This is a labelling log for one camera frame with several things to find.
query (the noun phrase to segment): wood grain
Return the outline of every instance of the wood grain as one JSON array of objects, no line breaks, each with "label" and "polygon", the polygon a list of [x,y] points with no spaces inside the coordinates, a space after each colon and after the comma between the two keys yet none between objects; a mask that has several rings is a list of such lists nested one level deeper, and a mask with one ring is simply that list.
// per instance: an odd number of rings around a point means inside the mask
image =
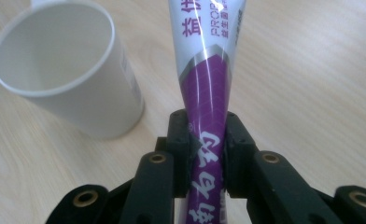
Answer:
[{"label": "wood grain", "polygon": [[[118,25],[145,113],[99,141],[0,86],[0,223],[42,223],[71,189],[132,178],[183,107],[167,2],[97,2]],[[0,31],[29,4],[0,1]],[[366,0],[248,0],[241,31],[229,109],[259,148],[328,194],[366,188]],[[228,200],[228,218],[250,223],[246,202]]]}]

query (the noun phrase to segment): white paper cup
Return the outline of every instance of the white paper cup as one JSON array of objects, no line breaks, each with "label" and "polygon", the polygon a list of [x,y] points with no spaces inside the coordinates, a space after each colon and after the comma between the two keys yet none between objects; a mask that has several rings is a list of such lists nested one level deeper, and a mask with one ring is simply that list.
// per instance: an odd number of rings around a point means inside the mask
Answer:
[{"label": "white paper cup", "polygon": [[95,138],[126,133],[144,107],[114,22],[92,2],[48,3],[10,23],[0,83]]}]

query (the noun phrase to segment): wooden table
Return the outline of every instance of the wooden table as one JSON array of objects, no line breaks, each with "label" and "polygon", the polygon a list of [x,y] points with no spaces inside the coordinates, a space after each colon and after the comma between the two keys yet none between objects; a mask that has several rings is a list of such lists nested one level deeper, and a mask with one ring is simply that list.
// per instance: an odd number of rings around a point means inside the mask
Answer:
[{"label": "wooden table", "polygon": [[[129,180],[183,108],[167,1],[97,2],[118,25],[143,117],[120,138],[94,140],[0,86],[0,223],[42,223],[71,189]],[[0,1],[0,31],[29,6]],[[229,110],[312,187],[366,188],[366,0],[248,0]],[[230,223],[250,223],[245,200],[227,206]]]}]

